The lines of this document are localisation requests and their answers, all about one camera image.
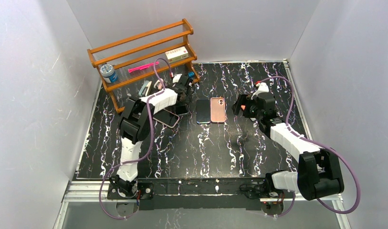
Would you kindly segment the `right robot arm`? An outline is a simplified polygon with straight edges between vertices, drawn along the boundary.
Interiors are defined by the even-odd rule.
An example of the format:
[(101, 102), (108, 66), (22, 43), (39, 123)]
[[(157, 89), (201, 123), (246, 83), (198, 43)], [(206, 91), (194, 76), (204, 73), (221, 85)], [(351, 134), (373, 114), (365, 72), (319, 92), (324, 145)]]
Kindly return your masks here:
[(232, 106), (246, 118), (254, 118), (261, 132), (282, 146), (298, 163), (297, 171), (275, 171), (265, 175), (264, 190), (287, 190), (314, 200), (344, 191), (339, 159), (327, 149), (316, 146), (290, 129), (278, 115), (275, 97), (270, 93), (257, 96), (241, 94)]

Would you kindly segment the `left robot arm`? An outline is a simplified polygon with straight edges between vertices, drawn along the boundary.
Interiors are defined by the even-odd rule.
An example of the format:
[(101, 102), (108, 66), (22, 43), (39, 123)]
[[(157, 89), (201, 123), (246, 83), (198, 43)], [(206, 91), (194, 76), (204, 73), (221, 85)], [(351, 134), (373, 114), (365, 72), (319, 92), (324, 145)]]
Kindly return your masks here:
[(119, 133), (121, 138), (120, 164), (116, 175), (109, 178), (116, 191), (126, 198), (137, 195), (136, 178), (138, 162), (147, 158), (154, 143), (154, 116), (165, 108), (187, 100), (193, 79), (187, 75), (175, 75), (168, 86), (158, 92), (130, 98), (121, 114)]

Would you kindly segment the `black smartphone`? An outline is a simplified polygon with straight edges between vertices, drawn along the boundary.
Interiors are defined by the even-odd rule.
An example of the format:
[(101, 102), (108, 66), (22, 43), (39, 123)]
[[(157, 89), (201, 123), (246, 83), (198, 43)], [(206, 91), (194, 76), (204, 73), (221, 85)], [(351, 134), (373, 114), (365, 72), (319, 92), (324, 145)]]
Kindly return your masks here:
[(198, 99), (196, 101), (196, 122), (197, 124), (210, 123), (210, 100)]

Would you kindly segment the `clear phone case with phone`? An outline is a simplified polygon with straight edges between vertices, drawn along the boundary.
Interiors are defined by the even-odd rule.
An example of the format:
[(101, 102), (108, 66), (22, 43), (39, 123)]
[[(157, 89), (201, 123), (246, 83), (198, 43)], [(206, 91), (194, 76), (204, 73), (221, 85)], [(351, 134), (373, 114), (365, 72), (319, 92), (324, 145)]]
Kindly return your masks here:
[(178, 104), (174, 108), (176, 115), (185, 115), (190, 112), (190, 105), (188, 104)]

